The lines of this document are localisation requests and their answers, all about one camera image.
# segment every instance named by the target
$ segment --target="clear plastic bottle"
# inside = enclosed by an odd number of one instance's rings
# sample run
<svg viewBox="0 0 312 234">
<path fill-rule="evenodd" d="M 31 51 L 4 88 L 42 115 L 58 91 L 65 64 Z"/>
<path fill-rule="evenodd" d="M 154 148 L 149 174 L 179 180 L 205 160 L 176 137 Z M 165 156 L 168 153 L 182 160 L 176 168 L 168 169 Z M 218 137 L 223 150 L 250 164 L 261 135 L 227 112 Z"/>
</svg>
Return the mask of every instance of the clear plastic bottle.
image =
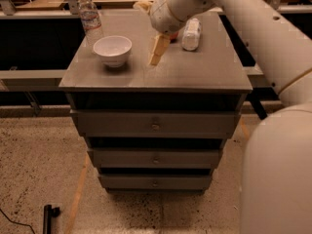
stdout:
<svg viewBox="0 0 312 234">
<path fill-rule="evenodd" d="M 198 19 L 190 19 L 187 21 L 183 37 L 182 47 L 186 51 L 195 51 L 199 45 L 202 24 Z"/>
<path fill-rule="evenodd" d="M 79 0 L 78 8 L 88 44 L 92 48 L 103 37 L 97 6 L 91 0 Z"/>
</svg>

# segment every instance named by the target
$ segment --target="black wire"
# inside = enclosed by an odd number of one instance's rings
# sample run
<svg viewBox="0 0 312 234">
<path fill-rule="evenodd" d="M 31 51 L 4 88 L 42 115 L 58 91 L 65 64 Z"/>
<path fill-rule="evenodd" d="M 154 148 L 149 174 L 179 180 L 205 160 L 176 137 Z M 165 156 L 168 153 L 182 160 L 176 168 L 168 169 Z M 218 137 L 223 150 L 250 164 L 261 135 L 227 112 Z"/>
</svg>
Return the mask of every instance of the black wire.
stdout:
<svg viewBox="0 0 312 234">
<path fill-rule="evenodd" d="M 1 210 L 1 208 L 0 208 L 0 212 L 1 212 L 1 213 L 3 214 L 3 216 L 4 216 L 7 220 L 9 220 L 11 223 L 13 223 L 13 224 L 18 224 L 18 225 L 22 225 L 22 226 L 27 226 L 27 227 L 29 227 L 29 228 L 31 229 L 32 233 L 35 234 L 33 228 L 31 227 L 31 225 L 29 225 L 29 224 L 24 224 L 24 223 L 20 223 L 20 222 L 11 221 L 11 220 L 9 219 L 9 217 Z"/>
</svg>

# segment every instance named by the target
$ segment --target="bowl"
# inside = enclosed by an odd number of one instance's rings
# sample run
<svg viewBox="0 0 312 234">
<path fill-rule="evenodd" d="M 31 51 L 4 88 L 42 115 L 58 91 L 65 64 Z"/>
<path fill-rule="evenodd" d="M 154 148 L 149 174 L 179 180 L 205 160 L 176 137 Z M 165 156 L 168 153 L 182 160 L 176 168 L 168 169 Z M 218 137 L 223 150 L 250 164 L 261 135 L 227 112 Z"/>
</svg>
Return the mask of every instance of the bowl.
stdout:
<svg viewBox="0 0 312 234">
<path fill-rule="evenodd" d="M 100 61 L 110 67 L 122 66 L 129 58 L 132 41 L 124 36 L 106 36 L 94 44 L 94 52 Z"/>
</svg>

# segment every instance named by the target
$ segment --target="concrete floor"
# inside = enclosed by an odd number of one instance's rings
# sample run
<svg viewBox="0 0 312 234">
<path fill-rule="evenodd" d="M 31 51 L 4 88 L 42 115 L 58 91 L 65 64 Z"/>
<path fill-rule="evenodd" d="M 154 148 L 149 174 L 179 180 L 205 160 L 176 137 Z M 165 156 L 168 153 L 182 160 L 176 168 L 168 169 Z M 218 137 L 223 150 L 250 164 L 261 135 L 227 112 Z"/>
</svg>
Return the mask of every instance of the concrete floor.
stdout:
<svg viewBox="0 0 312 234">
<path fill-rule="evenodd" d="M 42 233 L 43 207 L 60 207 L 53 233 L 236 234 L 240 222 L 242 156 L 260 122 L 250 111 L 224 148 L 203 195 L 107 194 L 86 155 L 68 107 L 0 107 L 0 208 L 11 220 Z M 32 233 L 0 214 L 0 233 Z"/>
</svg>

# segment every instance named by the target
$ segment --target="table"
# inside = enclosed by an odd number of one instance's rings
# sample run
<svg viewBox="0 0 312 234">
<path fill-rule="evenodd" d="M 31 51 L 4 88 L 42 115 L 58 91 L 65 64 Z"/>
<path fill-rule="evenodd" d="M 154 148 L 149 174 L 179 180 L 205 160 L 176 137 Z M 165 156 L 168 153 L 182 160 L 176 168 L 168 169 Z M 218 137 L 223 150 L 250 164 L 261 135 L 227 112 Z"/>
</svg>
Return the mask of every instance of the table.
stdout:
<svg viewBox="0 0 312 234">
<path fill-rule="evenodd" d="M 119 69 L 100 63 L 86 41 L 59 87 L 107 191 L 205 191 L 252 85 L 217 13 L 197 18 L 196 52 L 180 46 L 182 31 L 157 66 L 148 65 L 156 32 L 141 11 L 102 10 L 107 35 L 133 42 Z"/>
</svg>

